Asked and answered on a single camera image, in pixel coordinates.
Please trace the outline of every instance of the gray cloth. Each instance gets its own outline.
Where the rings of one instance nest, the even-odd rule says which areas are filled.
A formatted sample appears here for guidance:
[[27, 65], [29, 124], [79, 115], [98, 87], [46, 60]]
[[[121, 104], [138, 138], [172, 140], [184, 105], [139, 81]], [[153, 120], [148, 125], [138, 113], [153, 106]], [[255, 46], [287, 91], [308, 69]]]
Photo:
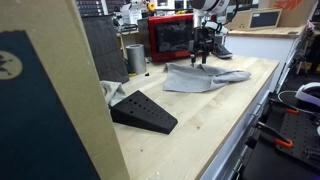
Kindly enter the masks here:
[[205, 64], [195, 67], [167, 63], [168, 76], [164, 84], [165, 91], [205, 92], [221, 88], [232, 81], [249, 79], [249, 72], [228, 70]]
[[116, 105], [118, 102], [126, 98], [126, 93], [119, 82], [100, 81], [104, 99], [110, 106]]

